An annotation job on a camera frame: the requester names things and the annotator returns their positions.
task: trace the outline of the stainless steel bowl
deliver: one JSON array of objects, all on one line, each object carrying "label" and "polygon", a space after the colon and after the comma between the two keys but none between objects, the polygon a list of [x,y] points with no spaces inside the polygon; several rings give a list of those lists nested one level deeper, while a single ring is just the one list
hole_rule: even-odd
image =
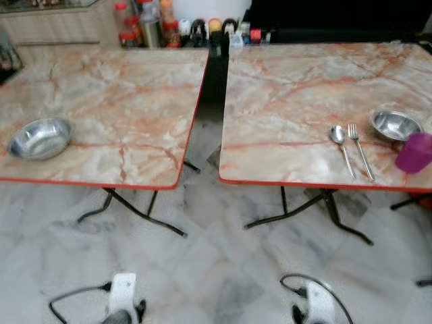
[{"label": "stainless steel bowl", "polygon": [[63,152],[72,137],[72,126],[61,118],[35,120],[18,131],[7,151],[21,159],[45,160]]},{"label": "stainless steel bowl", "polygon": [[380,134],[402,142],[406,142],[412,133],[423,131],[416,120],[397,111],[380,111],[374,114],[372,124]]}]

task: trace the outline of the spoon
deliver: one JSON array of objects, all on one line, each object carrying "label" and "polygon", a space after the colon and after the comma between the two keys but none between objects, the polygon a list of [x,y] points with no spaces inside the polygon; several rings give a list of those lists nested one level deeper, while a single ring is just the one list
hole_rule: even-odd
[{"label": "spoon", "polygon": [[336,144],[340,145],[342,152],[344,152],[344,158],[345,158],[346,165],[348,166],[348,170],[350,170],[352,178],[357,179],[354,169],[351,166],[350,158],[348,157],[348,152],[346,151],[346,148],[344,146],[345,139],[346,139],[344,129],[341,126],[333,126],[330,129],[330,138]]}]

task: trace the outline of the fork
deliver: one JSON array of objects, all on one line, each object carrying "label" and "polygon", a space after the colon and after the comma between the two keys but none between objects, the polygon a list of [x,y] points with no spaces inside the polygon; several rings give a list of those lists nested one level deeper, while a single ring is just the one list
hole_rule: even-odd
[{"label": "fork", "polygon": [[369,162],[367,161],[365,152],[363,152],[362,146],[360,145],[360,142],[358,141],[358,133],[357,133],[357,125],[356,124],[349,124],[348,125],[348,136],[355,141],[357,144],[358,152],[360,152],[360,155],[363,158],[364,166],[366,167],[367,175],[369,176],[369,179],[371,181],[375,181],[375,176],[372,172],[371,166],[369,165]]}]

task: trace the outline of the metal canister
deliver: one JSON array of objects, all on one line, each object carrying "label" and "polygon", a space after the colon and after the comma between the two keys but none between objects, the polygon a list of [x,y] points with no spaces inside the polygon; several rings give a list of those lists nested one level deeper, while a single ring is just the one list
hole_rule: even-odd
[{"label": "metal canister", "polygon": [[144,45],[150,49],[158,49],[165,46],[161,20],[153,22],[140,22],[144,36]]}]

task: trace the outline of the red table edge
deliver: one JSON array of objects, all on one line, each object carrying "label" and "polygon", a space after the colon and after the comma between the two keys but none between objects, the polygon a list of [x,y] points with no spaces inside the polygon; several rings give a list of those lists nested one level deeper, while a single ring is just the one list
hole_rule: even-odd
[{"label": "red table edge", "polygon": [[365,185],[353,186],[349,184],[312,184],[312,183],[304,183],[304,182],[271,182],[271,181],[261,182],[261,181],[250,181],[250,180],[228,180],[228,179],[223,179],[220,173],[219,173],[219,179],[223,184],[432,193],[432,188],[409,188],[409,187],[387,187],[387,186],[365,186]]},{"label": "red table edge", "polygon": [[182,176],[184,168],[184,159],[186,158],[186,153],[188,152],[190,135],[192,134],[192,129],[194,128],[194,122],[196,113],[198,112],[198,106],[200,104],[201,94],[203,92],[204,79],[207,72],[207,66],[210,60],[210,51],[207,54],[207,60],[204,67],[204,73],[202,74],[200,92],[198,94],[198,99],[196,100],[194,115],[192,116],[192,123],[190,124],[188,139],[186,141],[186,147],[184,149],[184,154],[182,158],[182,163],[180,164],[180,171],[178,173],[177,180],[172,186],[141,186],[135,184],[98,184],[96,182],[79,182],[79,181],[55,181],[55,180],[38,180],[38,179],[24,179],[24,178],[3,178],[0,177],[0,182],[19,182],[27,184],[53,184],[53,185],[63,185],[63,186],[81,186],[81,187],[97,187],[97,188],[119,188],[119,189],[131,189],[131,190],[152,190],[152,191],[170,191],[175,190],[178,187],[180,178]]}]

